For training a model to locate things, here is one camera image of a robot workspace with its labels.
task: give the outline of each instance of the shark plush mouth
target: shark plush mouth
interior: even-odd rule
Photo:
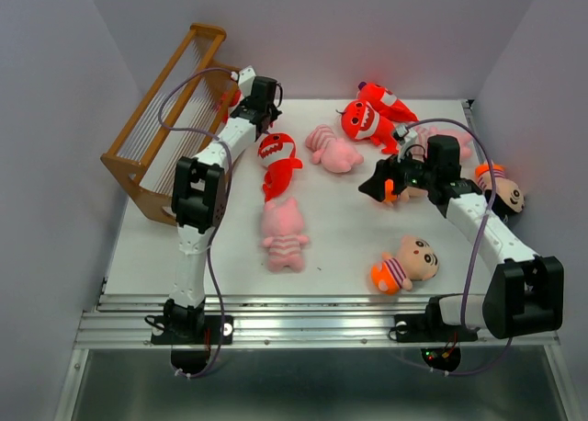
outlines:
[[[266,145],[264,148],[259,150],[259,156],[264,159],[268,157],[271,153],[279,152],[284,148],[283,142],[275,142]]]
[[[362,131],[368,131],[371,128],[371,124],[374,122],[374,118],[376,117],[376,113],[372,110],[369,106],[366,106],[366,113],[364,114],[363,121],[359,126],[359,129]]]

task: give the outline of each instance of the gray floor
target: gray floor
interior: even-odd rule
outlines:
[[[461,370],[496,348],[464,349]],[[400,350],[266,350],[220,356],[199,381],[175,378],[166,351],[96,351],[74,419],[561,420],[542,347],[514,347],[472,378],[444,378],[398,361]],[[402,354],[420,361],[417,349]]]

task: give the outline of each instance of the wooden frame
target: wooden frame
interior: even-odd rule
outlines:
[[[157,79],[155,79],[153,85],[144,96],[139,106],[132,113],[122,131],[119,133],[119,136],[117,136],[108,151],[102,154],[100,158],[108,171],[110,171],[112,176],[117,179],[120,186],[127,192],[145,217],[151,220],[172,225],[175,224],[175,218],[168,212],[171,211],[171,196],[151,191],[140,185],[170,131],[158,126],[159,128],[156,130],[148,144],[142,147],[144,150],[140,151],[140,157],[129,159],[121,156],[121,148],[123,148],[123,145],[133,133],[133,130],[137,128],[137,124],[143,115],[154,117],[152,111],[147,114],[145,111],[150,104],[152,104],[153,99],[156,98],[158,94],[161,95],[160,89],[166,78],[174,70],[180,61],[180,58],[185,54],[190,45],[192,45],[195,51],[198,52],[200,58],[194,73],[215,66],[239,71],[236,67],[219,63],[214,59],[214,55],[217,53],[217,50],[225,39],[226,33],[222,28],[202,24],[192,24],[189,32],[175,50],[164,69],[159,73]],[[175,125],[182,114],[182,111],[186,107],[188,100],[192,97],[199,85],[205,85],[207,87],[209,95],[211,95],[213,101],[217,105],[221,102],[221,96],[225,92],[228,92],[228,97],[224,98],[222,104],[220,104],[220,108],[210,125],[199,126],[200,128],[205,128],[213,133],[218,131],[221,125],[222,114],[228,109],[232,97],[237,90],[237,85],[230,80],[230,77],[227,74],[223,73],[203,74],[188,83],[181,91],[179,97],[165,117],[167,125],[172,127]],[[205,138],[200,144],[198,150],[202,150],[209,144],[209,142],[210,138]]]

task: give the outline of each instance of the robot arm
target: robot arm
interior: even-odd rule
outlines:
[[[152,336],[154,344],[170,344],[170,336],[182,338],[184,344],[201,337],[206,253],[225,213],[229,162],[256,142],[281,114],[274,105],[275,79],[256,76],[253,68],[247,67],[239,72],[238,85],[244,98],[231,113],[219,141],[191,158],[180,158],[175,168],[172,211],[180,237],[180,258],[164,315],[154,319],[157,327],[164,329],[163,336]]]
[[[374,175],[359,190],[378,201],[385,199],[385,182],[394,182],[393,194],[407,187],[426,189],[428,198],[473,244],[486,214],[486,199],[470,180],[461,178],[459,145],[455,138],[431,136],[424,160],[407,153],[412,132],[399,126],[399,155],[380,160]],[[521,336],[560,328],[563,308],[563,267],[556,257],[541,257],[524,245],[493,212],[482,236],[479,255],[493,272],[485,296],[469,296],[468,327],[485,327],[497,338]],[[461,294],[434,297],[425,315],[410,316],[398,341],[445,341],[460,328]]]

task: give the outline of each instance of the table surface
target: table surface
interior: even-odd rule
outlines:
[[[225,296],[371,296],[379,294],[369,279],[371,265],[383,251],[394,253],[401,237],[413,234],[435,249],[440,261],[437,275],[417,282],[401,295],[439,295],[463,289],[471,245],[426,199],[393,206],[378,204],[357,191],[369,178],[382,154],[370,142],[358,143],[365,163],[346,175],[333,175],[310,161],[304,139],[318,124],[338,127],[336,109],[345,100],[284,100],[284,114],[274,131],[283,131],[298,145],[304,163],[280,199],[299,202],[311,242],[304,247],[306,268],[295,273],[269,272],[267,251],[260,246],[260,220],[264,204],[261,185],[265,169],[252,145],[235,167],[228,209],[212,247],[212,263]],[[445,117],[466,122],[460,101],[408,100],[419,119]],[[440,130],[453,126],[438,125]],[[475,153],[463,163],[463,176],[471,176],[478,163]],[[106,295],[167,295],[175,278],[178,237],[175,227],[146,219],[129,201],[107,275]],[[471,293],[484,293],[490,272],[478,259]],[[209,276],[205,291],[213,294]]]

